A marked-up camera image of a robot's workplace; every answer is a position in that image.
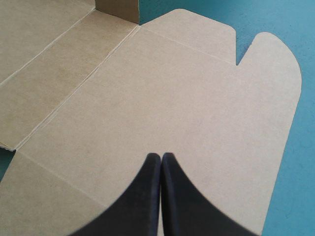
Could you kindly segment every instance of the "cardboard panel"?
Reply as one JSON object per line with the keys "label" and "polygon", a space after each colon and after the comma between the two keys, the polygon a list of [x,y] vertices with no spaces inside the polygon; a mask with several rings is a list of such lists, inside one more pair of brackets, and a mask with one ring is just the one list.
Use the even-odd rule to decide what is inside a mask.
{"label": "cardboard panel", "polygon": [[2,236],[68,235],[103,211],[103,206],[18,152],[0,192]]}
{"label": "cardboard panel", "polygon": [[93,0],[0,1],[0,83],[94,6]]}
{"label": "cardboard panel", "polygon": [[99,11],[139,23],[138,0],[96,0],[95,6]]}
{"label": "cardboard panel", "polygon": [[134,27],[94,11],[0,85],[0,145],[15,149]]}
{"label": "cardboard panel", "polygon": [[236,63],[236,32],[231,26],[177,9],[143,27],[233,65]]}
{"label": "cardboard panel", "polygon": [[[203,19],[200,32],[212,24]],[[260,234],[300,96],[296,59],[269,33],[235,66],[217,46],[177,42],[183,29],[152,30],[139,27],[20,152],[104,206],[148,152],[173,152],[209,201]]]}

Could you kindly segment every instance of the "teal floor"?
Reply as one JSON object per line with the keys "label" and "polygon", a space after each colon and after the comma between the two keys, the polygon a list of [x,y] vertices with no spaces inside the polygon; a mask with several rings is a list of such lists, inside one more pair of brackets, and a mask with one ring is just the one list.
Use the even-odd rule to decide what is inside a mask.
{"label": "teal floor", "polygon": [[2,180],[2,177],[9,166],[13,155],[14,152],[0,148],[0,181]]}
{"label": "teal floor", "polygon": [[302,71],[302,94],[263,235],[315,236],[315,1],[140,0],[140,22],[176,8],[234,27],[237,63],[262,31],[275,34],[297,57]]}

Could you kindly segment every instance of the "cardboard edge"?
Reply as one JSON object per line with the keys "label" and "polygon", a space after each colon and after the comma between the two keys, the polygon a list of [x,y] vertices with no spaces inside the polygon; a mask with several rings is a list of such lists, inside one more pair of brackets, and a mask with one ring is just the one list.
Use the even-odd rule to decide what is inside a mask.
{"label": "cardboard edge", "polygon": [[199,14],[197,14],[197,13],[195,13],[195,12],[186,10],[186,9],[184,9],[184,8],[177,8],[177,9],[174,9],[174,10],[172,10],[172,11],[169,11],[169,12],[167,12],[167,13],[165,13],[165,14],[163,14],[163,15],[161,15],[161,16],[159,16],[159,17],[157,17],[157,18],[155,18],[155,19],[153,19],[153,20],[151,20],[151,21],[148,21],[148,22],[146,22],[146,23],[144,23],[144,24],[142,24],[142,25],[140,25],[140,26],[143,27],[143,28],[145,28],[145,29],[147,29],[147,30],[150,30],[150,31],[155,32],[154,30],[151,30],[150,27],[149,27],[149,24],[150,24],[151,22],[153,22],[153,21],[155,21],[155,20],[157,20],[157,19],[159,19],[159,18],[163,18],[163,17],[165,17],[165,16],[167,16],[167,15],[170,15],[170,14],[176,14],[177,12],[187,12],[188,14],[197,15],[198,17],[202,18],[202,19],[205,20],[205,21],[215,22],[215,24],[221,25],[221,26],[225,27],[228,31],[230,31],[230,33],[233,35],[232,37],[233,37],[233,41],[234,41],[234,43],[233,43],[233,54],[234,54],[234,55],[233,55],[233,57],[234,57],[234,58],[233,58],[233,61],[227,61],[227,60],[218,58],[217,56],[214,56],[214,55],[211,55],[211,54],[209,54],[209,55],[211,55],[212,57],[215,57],[215,58],[217,58],[217,59],[219,59],[219,60],[225,61],[225,62],[227,62],[227,63],[229,63],[229,64],[236,65],[236,30],[235,30],[235,28],[233,28],[233,27],[230,26],[230,25],[227,25],[227,24],[224,24],[224,23],[222,23],[222,22],[220,22],[220,21],[216,21],[216,20],[214,20],[214,19],[211,19],[211,18],[202,16],[202,15],[199,15]]}
{"label": "cardboard edge", "polygon": [[[286,56],[287,56],[288,58],[291,58],[292,61],[295,62],[295,65],[294,65],[294,66],[296,67],[296,70],[298,70],[298,72],[299,72],[299,78],[298,78],[298,80],[299,80],[299,85],[300,85],[299,90],[300,90],[300,94],[301,94],[301,87],[302,87],[302,71],[301,71],[301,66],[300,66],[300,64],[299,64],[299,62],[298,62],[296,56],[294,55],[294,53],[290,50],[290,48],[289,48],[280,38],[278,38],[275,34],[270,33],[270,32],[266,32],[266,31],[263,31],[263,32],[260,32],[260,33],[256,34],[256,36],[255,36],[254,39],[252,40],[250,46],[249,46],[248,49],[246,50],[246,52],[245,52],[245,54],[244,54],[244,57],[245,57],[245,55],[247,54],[247,52],[248,52],[249,50],[251,50],[251,48],[253,47],[254,43],[255,43],[259,38],[262,38],[262,37],[264,37],[264,40],[269,40],[268,38],[270,38],[270,39],[273,39],[273,40],[278,41],[279,43],[281,43],[281,44],[284,46],[284,48],[285,48],[285,49],[284,49],[284,52],[286,53]],[[243,62],[243,60],[244,60],[244,57],[241,59],[240,63],[239,63],[237,66],[241,66],[241,65],[242,65],[242,62]]]}

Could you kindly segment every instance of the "cardboard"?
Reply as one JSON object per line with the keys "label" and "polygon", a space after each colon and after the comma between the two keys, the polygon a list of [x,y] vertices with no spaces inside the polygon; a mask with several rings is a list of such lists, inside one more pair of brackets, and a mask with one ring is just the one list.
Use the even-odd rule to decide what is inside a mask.
{"label": "cardboard", "polygon": [[138,0],[95,0],[97,10],[118,16],[124,20],[139,23]]}
{"label": "cardboard", "polygon": [[0,185],[2,236],[63,236],[103,211],[63,179],[16,153]]}
{"label": "cardboard", "polygon": [[187,47],[235,64],[236,32],[231,26],[177,9],[144,24],[143,27]]}
{"label": "cardboard", "polygon": [[173,152],[209,201],[260,234],[301,74],[270,33],[255,37],[239,66],[233,42],[231,27],[184,10],[137,27],[19,152],[105,207],[147,153]]}
{"label": "cardboard", "polygon": [[0,85],[0,146],[16,149],[134,27],[94,11]]}
{"label": "cardboard", "polygon": [[94,7],[93,0],[0,1],[0,83]]}

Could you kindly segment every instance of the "cardboard wall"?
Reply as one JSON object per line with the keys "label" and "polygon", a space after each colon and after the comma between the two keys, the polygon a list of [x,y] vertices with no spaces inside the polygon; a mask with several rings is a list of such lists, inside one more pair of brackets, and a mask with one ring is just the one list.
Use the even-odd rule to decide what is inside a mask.
{"label": "cardboard wall", "polygon": [[138,0],[95,0],[95,6],[104,13],[139,23]]}

